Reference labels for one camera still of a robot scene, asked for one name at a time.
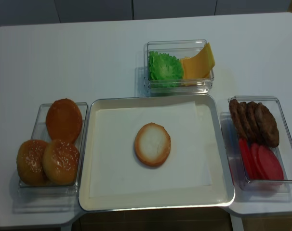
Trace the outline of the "red tomato slice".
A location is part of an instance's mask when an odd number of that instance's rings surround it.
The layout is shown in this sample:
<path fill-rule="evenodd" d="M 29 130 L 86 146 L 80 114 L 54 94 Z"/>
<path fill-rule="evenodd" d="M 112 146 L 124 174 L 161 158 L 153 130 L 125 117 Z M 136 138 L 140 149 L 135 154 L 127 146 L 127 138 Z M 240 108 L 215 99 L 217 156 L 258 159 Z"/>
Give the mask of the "red tomato slice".
<path fill-rule="evenodd" d="M 243 138 L 240 138 L 239 147 L 240 147 L 241 156 L 242 156 L 246 171 L 248 173 L 249 179 L 254 180 L 256 179 L 256 172 L 255 172 L 254 162 L 253 162 L 247 141 Z"/>

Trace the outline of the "green lettuce leaf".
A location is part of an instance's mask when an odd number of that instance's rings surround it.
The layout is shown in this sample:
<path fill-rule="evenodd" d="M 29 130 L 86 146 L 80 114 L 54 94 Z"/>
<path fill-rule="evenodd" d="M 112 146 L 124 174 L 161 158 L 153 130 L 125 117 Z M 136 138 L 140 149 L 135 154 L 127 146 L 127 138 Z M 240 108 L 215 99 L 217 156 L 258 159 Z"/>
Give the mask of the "green lettuce leaf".
<path fill-rule="evenodd" d="M 178 86 L 184 71 L 179 59 L 167 53 L 150 51 L 148 57 L 149 80 L 153 88 Z"/>

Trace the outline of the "clear lettuce cheese container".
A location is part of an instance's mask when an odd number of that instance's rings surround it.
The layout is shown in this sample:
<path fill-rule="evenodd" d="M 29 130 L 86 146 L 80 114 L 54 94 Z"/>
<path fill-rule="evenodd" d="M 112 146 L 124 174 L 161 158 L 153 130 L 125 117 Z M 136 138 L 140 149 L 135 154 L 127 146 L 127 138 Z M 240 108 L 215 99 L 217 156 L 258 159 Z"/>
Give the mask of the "clear lettuce cheese container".
<path fill-rule="evenodd" d="M 177 59 L 194 57 L 208 42 L 204 39 L 175 40 L 175 41 L 151 41 L 144 45 L 144 86 L 153 95 L 159 94 L 185 94 L 185 93 L 207 93 L 214 81 L 213 69 L 210 71 L 209 79 L 179 80 L 178 86 L 173 88 L 153 88 L 149 80 L 148 57 L 150 51 L 167 53 Z"/>

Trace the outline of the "white metal tray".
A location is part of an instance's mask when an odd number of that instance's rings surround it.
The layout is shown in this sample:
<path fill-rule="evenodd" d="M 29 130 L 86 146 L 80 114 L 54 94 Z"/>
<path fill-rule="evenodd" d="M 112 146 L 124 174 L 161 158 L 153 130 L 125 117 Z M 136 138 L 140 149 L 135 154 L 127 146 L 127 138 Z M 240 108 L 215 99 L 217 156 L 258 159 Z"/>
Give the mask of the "white metal tray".
<path fill-rule="evenodd" d="M 124 108 L 141 103 L 144 106 L 167 106 L 177 103 L 194 102 L 209 107 L 215 136 L 215 144 L 207 145 L 211 184 L 194 188 L 161 190 L 108 196 L 90 195 L 93 162 L 95 114 L 100 109 Z M 85 143 L 83 171 L 81 175 L 79 204 L 85 211 L 117 211 L 137 209 L 158 209 L 169 207 L 228 206 L 235 198 L 225 144 L 214 99 L 207 94 L 147 98 L 101 99 L 91 105 Z"/>

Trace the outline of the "white paper sheet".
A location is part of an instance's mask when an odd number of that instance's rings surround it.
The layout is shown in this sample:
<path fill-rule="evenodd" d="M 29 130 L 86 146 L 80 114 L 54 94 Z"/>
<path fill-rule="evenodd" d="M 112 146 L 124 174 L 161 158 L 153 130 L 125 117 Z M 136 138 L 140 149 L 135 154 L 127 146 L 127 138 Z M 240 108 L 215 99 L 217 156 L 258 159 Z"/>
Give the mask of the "white paper sheet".
<path fill-rule="evenodd" d="M 148 123 L 165 128 L 171 138 L 167 160 L 156 168 L 134 153 L 138 131 Z M 95 114 L 90 195 L 108 196 L 210 185 L 207 145 L 215 144 L 211 111 L 194 102 L 167 106 L 100 109 Z"/>

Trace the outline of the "front cheese slice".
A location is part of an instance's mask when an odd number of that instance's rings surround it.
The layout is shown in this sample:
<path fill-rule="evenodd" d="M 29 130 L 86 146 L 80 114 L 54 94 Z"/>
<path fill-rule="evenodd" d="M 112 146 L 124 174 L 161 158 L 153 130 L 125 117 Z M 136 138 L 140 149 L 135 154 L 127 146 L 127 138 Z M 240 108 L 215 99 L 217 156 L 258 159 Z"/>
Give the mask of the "front cheese slice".
<path fill-rule="evenodd" d="M 195 55 L 194 57 L 185 57 L 180 59 L 180 63 L 183 68 L 183 80 L 194 80 L 194 79 L 201 79 L 200 78 L 200 71 L 199 71 L 199 61 L 200 57 L 199 54 Z"/>

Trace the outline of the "cheese slice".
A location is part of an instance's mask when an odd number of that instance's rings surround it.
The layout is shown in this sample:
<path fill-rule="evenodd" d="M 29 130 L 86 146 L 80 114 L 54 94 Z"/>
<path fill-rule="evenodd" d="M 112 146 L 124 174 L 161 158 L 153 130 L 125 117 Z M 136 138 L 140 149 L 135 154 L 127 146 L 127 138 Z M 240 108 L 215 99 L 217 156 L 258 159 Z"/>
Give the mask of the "cheese slice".
<path fill-rule="evenodd" d="M 199 61 L 200 78 L 208 78 L 210 71 L 215 66 L 215 60 L 209 42 L 199 52 L 199 57 L 200 57 Z"/>
<path fill-rule="evenodd" d="M 201 79 L 200 78 L 200 71 L 199 71 L 199 61 L 200 57 L 199 54 L 195 55 L 194 57 L 185 57 L 180 59 L 180 63 L 183 68 L 183 80 L 194 80 L 194 79 Z"/>

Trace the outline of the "leftmost brown patty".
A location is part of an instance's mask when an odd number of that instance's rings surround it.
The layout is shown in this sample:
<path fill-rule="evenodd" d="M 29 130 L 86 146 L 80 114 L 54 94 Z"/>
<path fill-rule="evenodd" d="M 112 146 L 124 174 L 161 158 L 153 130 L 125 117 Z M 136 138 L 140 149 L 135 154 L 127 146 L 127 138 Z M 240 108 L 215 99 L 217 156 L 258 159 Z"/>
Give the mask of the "leftmost brown patty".
<path fill-rule="evenodd" d="M 231 119 L 233 121 L 233 124 L 235 126 L 236 132 L 238 134 L 238 136 L 241 139 L 245 139 L 246 141 L 248 140 L 248 137 L 242 127 L 240 118 L 239 118 L 239 114 L 238 114 L 238 101 L 236 99 L 232 99 L 229 101 L 229 111 L 230 111 L 230 115 L 231 115 Z"/>

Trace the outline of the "brown patty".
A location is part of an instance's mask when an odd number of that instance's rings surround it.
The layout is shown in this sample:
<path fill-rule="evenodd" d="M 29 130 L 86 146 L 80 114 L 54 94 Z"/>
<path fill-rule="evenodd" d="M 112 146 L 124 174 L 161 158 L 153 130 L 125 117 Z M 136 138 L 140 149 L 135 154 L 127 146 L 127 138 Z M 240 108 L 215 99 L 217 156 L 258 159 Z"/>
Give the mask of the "brown patty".
<path fill-rule="evenodd" d="M 250 124 L 250 127 L 255 135 L 255 140 L 259 144 L 264 144 L 264 139 L 260 133 L 259 127 L 257 125 L 256 119 L 255 119 L 255 109 L 256 109 L 257 103 L 251 101 L 247 104 L 246 109 L 246 116 L 248 119 L 248 122 Z"/>
<path fill-rule="evenodd" d="M 276 120 L 269 109 L 262 103 L 255 108 L 255 120 L 266 144 L 271 148 L 279 145 L 279 130 Z"/>
<path fill-rule="evenodd" d="M 238 134 L 238 136 L 241 139 L 245 139 L 246 141 L 248 140 L 248 137 L 242 127 L 240 118 L 239 118 L 239 114 L 238 114 L 238 101 L 236 99 L 232 99 L 229 101 L 229 111 L 230 111 L 230 115 L 231 115 L 231 119 L 233 121 L 233 124 L 235 126 L 236 132 Z"/>
<path fill-rule="evenodd" d="M 247 119 L 246 109 L 247 109 L 247 104 L 245 102 L 240 102 L 238 105 L 239 118 L 240 118 L 242 127 L 244 129 L 244 132 L 246 133 L 247 140 L 250 142 L 256 142 L 256 135 L 253 132 L 251 125 Z"/>

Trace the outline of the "right sesame bun top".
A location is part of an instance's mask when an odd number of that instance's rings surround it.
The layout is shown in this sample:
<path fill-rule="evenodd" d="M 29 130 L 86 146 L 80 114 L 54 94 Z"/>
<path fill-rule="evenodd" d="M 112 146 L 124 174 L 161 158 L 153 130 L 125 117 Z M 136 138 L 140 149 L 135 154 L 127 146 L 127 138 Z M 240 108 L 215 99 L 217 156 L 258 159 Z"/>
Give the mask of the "right sesame bun top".
<path fill-rule="evenodd" d="M 51 141 L 43 154 L 42 166 L 47 178 L 57 185 L 70 185 L 76 179 L 80 153 L 71 143 Z"/>

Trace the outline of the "sesame bun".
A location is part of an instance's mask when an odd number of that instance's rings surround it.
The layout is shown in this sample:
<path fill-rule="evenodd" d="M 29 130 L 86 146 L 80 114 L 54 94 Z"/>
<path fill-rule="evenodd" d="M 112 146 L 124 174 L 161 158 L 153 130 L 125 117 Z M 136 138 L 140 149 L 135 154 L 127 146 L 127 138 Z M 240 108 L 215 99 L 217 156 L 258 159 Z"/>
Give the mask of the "sesame bun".
<path fill-rule="evenodd" d="M 42 158 L 48 143 L 43 140 L 27 140 L 21 144 L 17 158 L 17 172 L 21 181 L 30 186 L 43 186 L 48 178 L 43 170 Z"/>
<path fill-rule="evenodd" d="M 47 178 L 57 185 L 70 185 L 76 179 L 80 153 L 71 143 L 51 141 L 43 154 L 42 166 Z"/>

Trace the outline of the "clear left bun container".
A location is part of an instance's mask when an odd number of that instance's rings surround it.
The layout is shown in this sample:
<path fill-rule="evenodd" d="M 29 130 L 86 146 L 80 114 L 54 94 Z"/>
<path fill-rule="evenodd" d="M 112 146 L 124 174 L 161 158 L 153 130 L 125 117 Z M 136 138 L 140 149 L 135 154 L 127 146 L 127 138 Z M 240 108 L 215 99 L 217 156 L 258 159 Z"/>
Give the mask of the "clear left bun container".
<path fill-rule="evenodd" d="M 32 131 L 31 139 L 43 140 L 50 142 L 51 138 L 48 134 L 45 119 L 50 108 L 51 104 L 41 104 L 38 110 L 36 122 Z M 48 183 L 43 186 L 30 186 L 19 180 L 18 191 L 20 194 L 30 194 L 34 193 L 40 196 L 58 196 L 58 195 L 75 195 L 79 192 L 80 188 L 80 178 L 83 168 L 83 159 L 84 159 L 84 147 L 86 139 L 86 131 L 88 126 L 88 113 L 89 107 L 87 103 L 77 103 L 77 106 L 82 114 L 82 128 L 81 132 L 74 142 L 75 147 L 80 153 L 80 159 L 78 162 L 77 174 L 73 183 L 69 185 L 56 185 L 54 183 Z"/>

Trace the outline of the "rightmost brown patty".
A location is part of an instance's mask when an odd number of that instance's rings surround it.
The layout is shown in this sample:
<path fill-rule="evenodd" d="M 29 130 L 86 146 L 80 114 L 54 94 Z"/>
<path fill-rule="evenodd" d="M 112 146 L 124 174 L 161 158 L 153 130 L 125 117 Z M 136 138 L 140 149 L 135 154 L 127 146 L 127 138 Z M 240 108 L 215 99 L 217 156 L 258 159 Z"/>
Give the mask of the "rightmost brown patty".
<path fill-rule="evenodd" d="M 279 145 L 279 130 L 276 120 L 269 109 L 262 103 L 255 108 L 255 120 L 266 144 L 271 148 Z"/>

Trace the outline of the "left sesame bun top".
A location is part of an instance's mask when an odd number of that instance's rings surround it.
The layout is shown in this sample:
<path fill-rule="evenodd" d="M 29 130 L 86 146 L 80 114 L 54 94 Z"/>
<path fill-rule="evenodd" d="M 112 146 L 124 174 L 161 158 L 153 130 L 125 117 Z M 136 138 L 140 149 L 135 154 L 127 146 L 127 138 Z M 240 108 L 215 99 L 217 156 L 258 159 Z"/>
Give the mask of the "left sesame bun top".
<path fill-rule="evenodd" d="M 42 158 L 48 143 L 43 140 L 27 140 L 21 144 L 17 158 L 17 172 L 21 181 L 30 186 L 43 186 L 48 178 L 43 170 Z"/>

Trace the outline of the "front tomato slice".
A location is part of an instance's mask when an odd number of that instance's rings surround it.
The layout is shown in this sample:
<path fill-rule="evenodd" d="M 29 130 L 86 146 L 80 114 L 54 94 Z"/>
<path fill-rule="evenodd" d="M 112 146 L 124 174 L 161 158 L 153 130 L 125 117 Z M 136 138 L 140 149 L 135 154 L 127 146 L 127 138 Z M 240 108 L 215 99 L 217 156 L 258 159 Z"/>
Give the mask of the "front tomato slice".
<path fill-rule="evenodd" d="M 266 180 L 284 180 L 282 167 L 274 153 L 266 146 L 259 146 L 257 163 Z"/>

